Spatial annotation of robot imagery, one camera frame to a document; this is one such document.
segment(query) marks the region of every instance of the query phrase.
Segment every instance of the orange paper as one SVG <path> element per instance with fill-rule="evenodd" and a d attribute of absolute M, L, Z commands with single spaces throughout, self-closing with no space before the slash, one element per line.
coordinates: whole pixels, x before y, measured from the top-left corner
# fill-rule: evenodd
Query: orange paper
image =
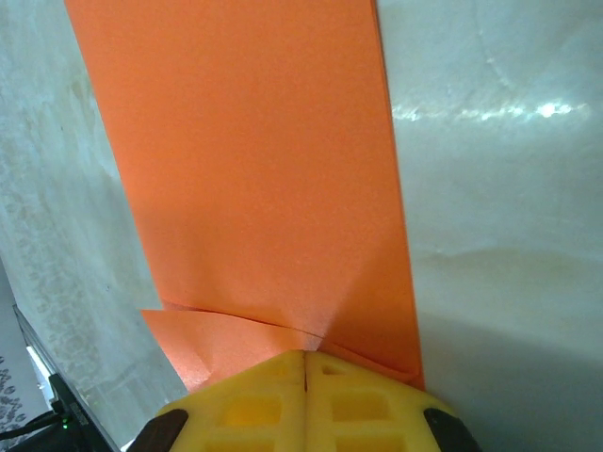
<path fill-rule="evenodd" d="M 160 297 L 228 319 L 147 315 L 168 355 L 210 347 L 208 380 L 232 368 L 208 356 L 237 344 L 289 348 L 267 346 L 281 327 L 296 347 L 318 338 L 420 385 L 373 2 L 67 6 Z"/>

